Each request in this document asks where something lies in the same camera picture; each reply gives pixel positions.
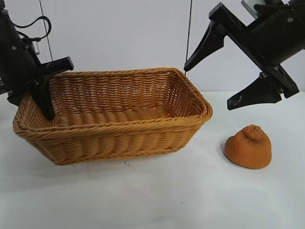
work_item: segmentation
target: white backdrop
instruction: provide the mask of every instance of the white backdrop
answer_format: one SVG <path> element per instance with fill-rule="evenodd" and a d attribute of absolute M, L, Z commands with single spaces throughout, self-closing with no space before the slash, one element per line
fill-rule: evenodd
<path fill-rule="evenodd" d="M 253 20 L 240 0 L 222 2 L 245 24 Z M 208 14 L 217 3 L 193 0 L 189 55 L 199 44 L 209 23 Z M 190 0 L 43 0 L 42 5 L 53 25 L 50 41 L 54 58 L 70 56 L 76 71 L 161 66 L 183 70 Z M 40 14 L 38 0 L 13 0 L 7 6 L 19 24 L 27 24 Z M 31 35 L 44 33 L 42 23 L 27 31 Z M 45 40 L 41 48 L 40 59 L 48 61 Z M 305 52 L 300 52 L 283 64 L 302 91 L 304 59 Z M 225 47 L 202 61 L 188 76 L 200 91 L 236 91 L 254 81 L 259 71 L 226 38 Z"/>

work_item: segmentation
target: white table surface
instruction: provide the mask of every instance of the white table surface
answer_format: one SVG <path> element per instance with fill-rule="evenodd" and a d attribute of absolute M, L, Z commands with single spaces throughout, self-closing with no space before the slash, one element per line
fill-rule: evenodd
<path fill-rule="evenodd" d="M 305 228 L 305 93 L 229 112 L 232 94 L 204 93 L 214 116 L 177 153 L 65 167 L 14 135 L 16 108 L 1 96 L 0 228 Z M 250 124 L 272 140 L 265 169 L 223 155 L 226 139 Z"/>

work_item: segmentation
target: black wire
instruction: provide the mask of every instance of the black wire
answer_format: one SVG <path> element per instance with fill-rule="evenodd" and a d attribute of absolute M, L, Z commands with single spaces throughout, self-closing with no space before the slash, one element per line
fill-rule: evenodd
<path fill-rule="evenodd" d="M 41 15 L 44 16 L 41 0 L 39 0 L 39 5 L 40 5 L 40 10 L 41 10 Z M 46 22 L 45 21 L 43 21 L 43 25 L 44 25 L 44 30 L 47 33 L 47 26 L 46 26 Z M 50 53 L 51 61 L 53 61 L 53 55 L 52 55 L 51 46 L 50 46 L 50 40 L 49 40 L 49 36 L 48 35 L 47 35 L 47 43 L 48 43 L 48 47 L 49 47 L 49 53 Z"/>
<path fill-rule="evenodd" d="M 188 27 L 188 32 L 187 32 L 187 47 L 186 47 L 185 62 L 187 62 L 187 57 L 189 54 L 190 33 L 191 33 L 191 23 L 192 23 L 192 8 L 193 8 L 193 0 L 191 0 L 191 5 L 190 5 L 189 27 Z"/>
<path fill-rule="evenodd" d="M 20 31 L 17 31 L 17 33 L 18 33 L 19 35 L 25 37 L 25 38 L 29 38 L 27 34 L 24 34 L 24 33 L 20 32 Z"/>
<path fill-rule="evenodd" d="M 13 26 L 15 26 L 15 27 L 17 27 L 17 28 L 20 28 L 20 29 L 28 28 L 28 27 L 32 26 L 34 23 L 36 23 L 36 22 L 39 21 L 39 20 L 44 20 L 44 21 L 46 21 L 46 22 L 48 23 L 48 31 L 47 31 L 46 34 L 45 34 L 44 36 L 42 36 L 42 37 L 29 38 L 29 37 L 28 37 L 27 35 L 25 35 L 24 33 L 18 32 L 18 34 L 20 34 L 20 35 L 22 35 L 22 36 L 28 38 L 30 41 L 37 41 L 37 42 L 39 42 L 41 39 L 47 37 L 47 36 L 50 34 L 51 30 L 52 30 L 51 21 L 50 21 L 50 19 L 47 18 L 46 16 L 40 16 L 40 17 L 38 17 L 35 21 L 33 21 L 31 24 L 24 25 L 24 26 L 17 25 L 17 24 L 15 24 L 15 23 L 13 23 L 13 22 L 11 21 L 11 19 L 9 18 L 9 16 L 7 16 L 7 19 L 8 19 L 8 21 L 9 21 Z"/>

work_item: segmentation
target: woven basket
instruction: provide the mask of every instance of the woven basket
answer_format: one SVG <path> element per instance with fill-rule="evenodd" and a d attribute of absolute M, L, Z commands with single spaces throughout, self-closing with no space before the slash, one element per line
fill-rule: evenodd
<path fill-rule="evenodd" d="M 174 68 L 61 73 L 51 96 L 53 121 L 26 95 L 13 127 L 57 165 L 174 152 L 213 114 Z"/>

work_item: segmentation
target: basket rim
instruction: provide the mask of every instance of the basket rim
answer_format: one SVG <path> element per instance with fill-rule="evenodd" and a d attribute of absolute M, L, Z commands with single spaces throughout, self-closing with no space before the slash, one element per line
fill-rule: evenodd
<path fill-rule="evenodd" d="M 18 135 L 31 135 L 31 138 L 39 138 L 39 139 L 49 139 L 50 135 L 53 138 L 60 138 L 62 136 L 81 136 L 90 131 L 90 133 L 95 134 L 105 134 L 105 133 L 113 133 L 113 132 L 122 132 L 126 131 L 141 131 L 147 129 L 164 129 L 164 128 L 175 128 L 181 126 L 193 126 L 198 124 L 203 124 L 209 119 L 211 119 L 213 115 L 212 106 L 205 100 L 203 95 L 198 91 L 198 89 L 191 83 L 191 81 L 186 77 L 184 73 L 179 71 L 176 68 L 151 68 L 151 69 L 139 69 L 139 70 L 127 70 L 129 72 L 140 73 L 146 71 L 174 71 L 177 73 L 179 77 L 181 77 L 184 83 L 187 84 L 189 90 L 191 90 L 195 97 L 200 100 L 204 104 L 204 109 L 201 114 L 192 115 L 187 117 L 168 117 L 168 118 L 158 118 L 158 119 L 149 119 L 149 120 L 135 120 L 128 122 L 109 122 L 103 124 L 86 124 L 86 125 L 73 125 L 73 126 L 51 126 L 51 127 L 39 127 L 33 128 L 27 125 L 24 125 L 24 119 L 26 119 L 28 110 L 25 109 L 24 114 L 21 115 L 21 107 L 29 107 L 33 101 L 27 95 L 22 100 L 20 107 L 15 116 L 15 120 L 13 122 L 13 128 Z M 92 72 L 68 72 L 62 73 L 64 75 L 67 74 L 82 74 L 82 73 L 122 73 L 126 71 L 92 71 Z"/>

